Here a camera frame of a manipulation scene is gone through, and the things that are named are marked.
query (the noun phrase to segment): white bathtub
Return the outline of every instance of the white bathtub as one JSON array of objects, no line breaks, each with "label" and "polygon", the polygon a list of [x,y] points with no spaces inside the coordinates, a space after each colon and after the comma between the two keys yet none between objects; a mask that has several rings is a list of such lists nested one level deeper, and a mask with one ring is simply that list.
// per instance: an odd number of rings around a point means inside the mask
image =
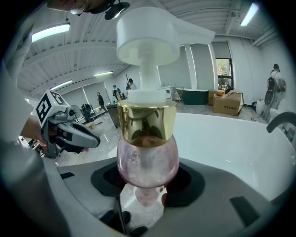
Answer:
[{"label": "white bathtub", "polygon": [[276,128],[235,118],[177,113],[174,136],[179,157],[226,170],[268,200],[295,177],[296,152]]}]

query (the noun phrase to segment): ceiling light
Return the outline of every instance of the ceiling light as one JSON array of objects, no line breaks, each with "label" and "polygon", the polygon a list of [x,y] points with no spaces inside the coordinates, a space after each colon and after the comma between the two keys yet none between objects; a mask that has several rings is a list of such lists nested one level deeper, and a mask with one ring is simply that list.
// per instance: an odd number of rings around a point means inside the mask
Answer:
[{"label": "ceiling light", "polygon": [[113,73],[113,72],[103,72],[103,73],[95,74],[94,76],[109,75],[109,74],[112,74],[112,73]]},{"label": "ceiling light", "polygon": [[117,4],[113,4],[111,8],[106,11],[105,19],[111,20],[120,15],[124,10],[128,9],[130,4],[128,2],[120,2]]},{"label": "ceiling light", "polygon": [[71,83],[71,82],[72,82],[72,80],[69,80],[69,81],[67,81],[67,82],[64,82],[64,83],[58,85],[58,86],[52,87],[51,90],[57,89],[57,88],[59,88],[59,87],[62,87],[62,86],[64,86],[64,85],[67,85],[68,83]]},{"label": "ceiling light", "polygon": [[39,32],[33,34],[32,35],[32,43],[39,40],[39,39],[45,38],[47,36],[55,35],[55,34],[62,33],[62,32],[67,32],[69,30],[70,30],[70,23],[55,25],[53,27],[50,27],[48,29],[45,29],[45,30],[42,30],[42,31],[39,31]]},{"label": "ceiling light", "polygon": [[258,10],[258,6],[255,3],[252,3],[248,13],[246,14],[245,18],[243,19],[240,25],[246,26],[247,24],[249,24],[250,20],[253,18],[257,10]]}]

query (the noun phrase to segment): black faucet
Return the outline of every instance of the black faucet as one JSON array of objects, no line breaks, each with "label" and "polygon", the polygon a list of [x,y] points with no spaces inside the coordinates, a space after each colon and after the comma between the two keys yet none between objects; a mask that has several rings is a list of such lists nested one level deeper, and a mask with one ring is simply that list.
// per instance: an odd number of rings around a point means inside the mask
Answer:
[{"label": "black faucet", "polygon": [[271,133],[277,126],[283,123],[290,123],[296,127],[296,113],[284,112],[279,114],[269,123],[266,129]]}]

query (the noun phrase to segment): foam pump bottle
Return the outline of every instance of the foam pump bottle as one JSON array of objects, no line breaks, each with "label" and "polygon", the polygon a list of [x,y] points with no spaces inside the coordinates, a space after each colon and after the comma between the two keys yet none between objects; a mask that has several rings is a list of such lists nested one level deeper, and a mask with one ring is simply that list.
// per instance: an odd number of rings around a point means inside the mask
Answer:
[{"label": "foam pump bottle", "polygon": [[176,102],[159,90],[157,66],[176,61],[181,44],[209,44],[213,38],[214,32],[155,7],[127,12],[117,23],[117,56],[140,66],[141,80],[140,89],[130,90],[128,99],[118,103],[122,137],[117,167],[135,186],[134,194],[144,206],[155,203],[159,187],[168,184],[179,168],[173,137]]}]

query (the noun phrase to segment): white ceiling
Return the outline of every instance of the white ceiling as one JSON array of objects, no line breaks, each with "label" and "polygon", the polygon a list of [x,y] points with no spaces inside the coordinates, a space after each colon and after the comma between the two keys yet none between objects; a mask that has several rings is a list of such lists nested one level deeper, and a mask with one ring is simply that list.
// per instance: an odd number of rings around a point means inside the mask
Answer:
[{"label": "white ceiling", "polygon": [[[166,9],[176,17],[216,32],[216,35],[233,35],[253,40],[265,36],[270,21],[258,11],[246,27],[240,23],[250,7],[243,0],[123,0],[130,3],[128,11],[156,6]],[[70,31],[46,37],[32,43],[18,77],[18,87],[24,95],[39,99],[46,89],[73,80],[62,89],[64,93],[78,87],[98,82],[95,73],[113,71],[116,76],[127,64],[116,56],[117,19],[105,20],[105,13],[83,13],[50,10],[43,6],[38,11],[33,32],[65,22]],[[268,40],[277,37],[269,35]]]}]

